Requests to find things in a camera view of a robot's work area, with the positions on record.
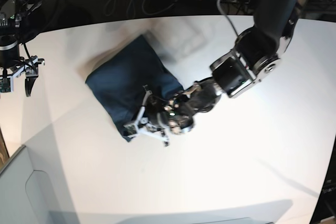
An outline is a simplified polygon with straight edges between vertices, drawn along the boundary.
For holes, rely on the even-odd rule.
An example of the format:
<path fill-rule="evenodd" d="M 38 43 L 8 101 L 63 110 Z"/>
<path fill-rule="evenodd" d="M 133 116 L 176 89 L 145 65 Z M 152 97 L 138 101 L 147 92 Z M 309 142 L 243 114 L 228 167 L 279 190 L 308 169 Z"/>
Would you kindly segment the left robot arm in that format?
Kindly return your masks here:
<path fill-rule="evenodd" d="M 123 126 L 124 136 L 148 135 L 168 146 L 169 133 L 189 132 L 194 116 L 212 110 L 222 94 L 236 98 L 260 83 L 280 65 L 306 1 L 260 0 L 254 25 L 238 34 L 233 48 L 211 64 L 212 75 L 168 100 L 147 91 L 135 119 Z"/>

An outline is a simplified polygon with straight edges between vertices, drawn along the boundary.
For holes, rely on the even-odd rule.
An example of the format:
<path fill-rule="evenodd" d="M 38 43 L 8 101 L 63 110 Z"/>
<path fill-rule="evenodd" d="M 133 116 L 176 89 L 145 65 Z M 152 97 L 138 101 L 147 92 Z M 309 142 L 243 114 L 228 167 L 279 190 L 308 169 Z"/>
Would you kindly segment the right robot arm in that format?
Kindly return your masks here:
<path fill-rule="evenodd" d="M 14 90 L 14 79 L 25 76 L 25 93 L 31 95 L 35 81 L 39 77 L 38 68 L 45 63 L 43 58 L 20 55 L 19 47 L 23 46 L 42 33 L 54 20 L 56 10 L 42 25 L 32 20 L 32 14 L 41 7 L 43 0 L 3 0 L 1 1 L 1 93 Z M 56 0 L 57 9 L 60 0 Z"/>

